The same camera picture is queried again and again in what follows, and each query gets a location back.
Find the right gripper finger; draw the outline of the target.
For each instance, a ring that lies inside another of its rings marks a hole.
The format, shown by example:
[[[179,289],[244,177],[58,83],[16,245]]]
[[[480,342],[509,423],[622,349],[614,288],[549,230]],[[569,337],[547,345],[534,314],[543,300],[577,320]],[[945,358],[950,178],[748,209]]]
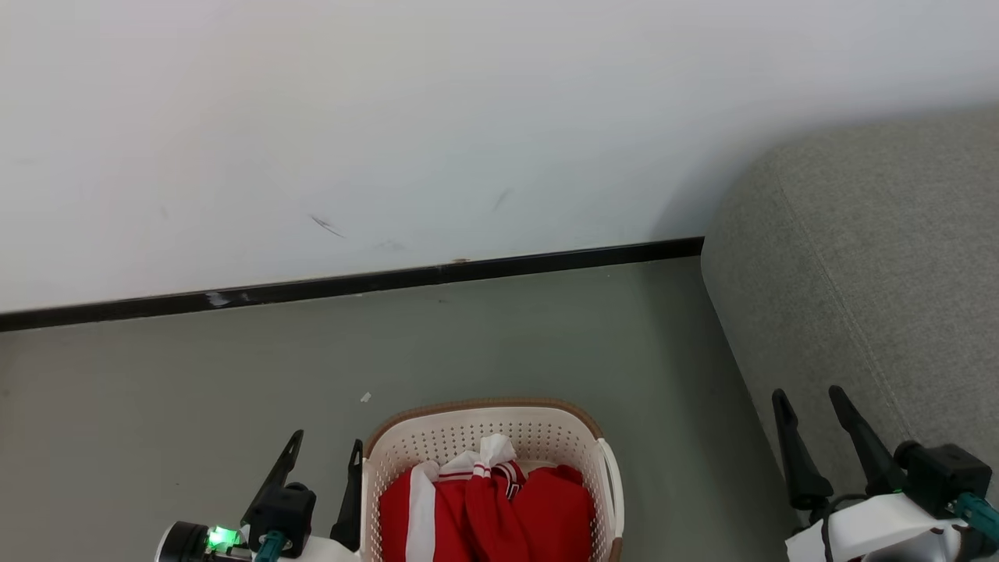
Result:
[[[849,434],[865,476],[865,494],[879,496],[900,493],[907,479],[902,468],[878,437],[871,424],[853,405],[842,387],[831,385],[828,389],[836,418]]]
[[[819,513],[827,508],[834,487],[815,466],[798,431],[795,409],[785,392],[775,389],[771,401],[789,503],[798,511]]]

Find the grey fabric sofa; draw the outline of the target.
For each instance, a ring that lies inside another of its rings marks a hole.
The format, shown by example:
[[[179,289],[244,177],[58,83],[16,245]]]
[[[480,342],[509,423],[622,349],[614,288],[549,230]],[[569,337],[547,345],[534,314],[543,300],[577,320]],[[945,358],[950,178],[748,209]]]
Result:
[[[836,385],[888,448],[988,463],[999,507],[999,104],[772,149],[711,219],[702,278],[774,460],[781,389],[835,494],[863,491]]]

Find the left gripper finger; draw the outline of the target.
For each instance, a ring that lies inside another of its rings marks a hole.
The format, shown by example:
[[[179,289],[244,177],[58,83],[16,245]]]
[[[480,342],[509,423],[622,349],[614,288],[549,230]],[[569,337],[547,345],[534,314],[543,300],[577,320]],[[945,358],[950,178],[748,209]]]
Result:
[[[363,506],[363,452],[361,439],[354,440],[352,455],[347,462],[347,484],[340,511],[329,538],[350,552],[359,552],[361,546],[361,506]]]
[[[264,482],[259,487],[257,493],[254,494],[253,500],[250,502],[249,506],[247,506],[244,515],[240,519],[240,525],[250,525],[254,518],[254,512],[258,507],[260,507],[264,498],[267,497],[272,490],[282,489],[285,487],[289,473],[295,468],[297,455],[300,453],[300,446],[302,446],[303,438],[303,429],[293,432],[289,441],[286,442],[285,447],[281,453],[279,453],[274,465],[270,471],[268,471],[268,475],[265,476]]]

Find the cream perforated laundry basket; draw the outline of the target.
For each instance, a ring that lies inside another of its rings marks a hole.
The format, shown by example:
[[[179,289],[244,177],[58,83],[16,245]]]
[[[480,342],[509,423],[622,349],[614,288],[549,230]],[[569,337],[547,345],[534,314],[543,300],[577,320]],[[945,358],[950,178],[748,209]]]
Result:
[[[390,481],[422,461],[445,464],[493,434],[511,440],[524,468],[570,465],[581,471],[593,504],[590,562],[621,562],[624,487],[617,459],[596,420],[552,398],[488,398],[396,414],[372,433],[361,458],[361,562],[382,562],[379,496]]]

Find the red garment with striped collar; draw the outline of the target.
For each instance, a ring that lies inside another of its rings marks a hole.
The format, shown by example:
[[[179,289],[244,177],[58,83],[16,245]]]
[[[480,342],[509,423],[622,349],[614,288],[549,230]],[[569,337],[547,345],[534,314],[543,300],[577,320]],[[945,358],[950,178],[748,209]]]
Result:
[[[493,434],[440,468],[431,562],[590,562],[595,508],[581,472],[521,469]]]

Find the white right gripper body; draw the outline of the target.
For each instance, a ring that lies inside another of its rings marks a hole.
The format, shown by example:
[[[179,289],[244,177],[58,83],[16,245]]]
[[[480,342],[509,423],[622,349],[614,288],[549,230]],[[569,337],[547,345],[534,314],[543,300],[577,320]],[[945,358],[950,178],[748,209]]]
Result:
[[[786,540],[788,562],[957,562],[966,523],[936,519],[904,494],[839,510]]]

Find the black wall baseboard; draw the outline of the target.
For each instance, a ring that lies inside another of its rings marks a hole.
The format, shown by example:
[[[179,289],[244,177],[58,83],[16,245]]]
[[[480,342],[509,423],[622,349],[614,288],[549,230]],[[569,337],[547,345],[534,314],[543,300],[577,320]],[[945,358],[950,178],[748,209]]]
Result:
[[[646,244],[479,261],[454,261],[442,265],[352,276],[6,312],[0,314],[0,333],[285,304],[421,286],[688,258],[699,256],[702,253],[703,243],[703,237],[689,237]]]

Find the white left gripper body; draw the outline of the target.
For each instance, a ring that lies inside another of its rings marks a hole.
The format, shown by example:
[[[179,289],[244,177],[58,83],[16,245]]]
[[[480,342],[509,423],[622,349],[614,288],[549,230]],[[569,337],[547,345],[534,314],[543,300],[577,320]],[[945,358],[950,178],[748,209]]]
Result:
[[[161,537],[155,562],[361,562],[361,556],[332,539],[311,535],[299,557],[286,551],[265,557],[249,547],[240,529],[178,521]]]

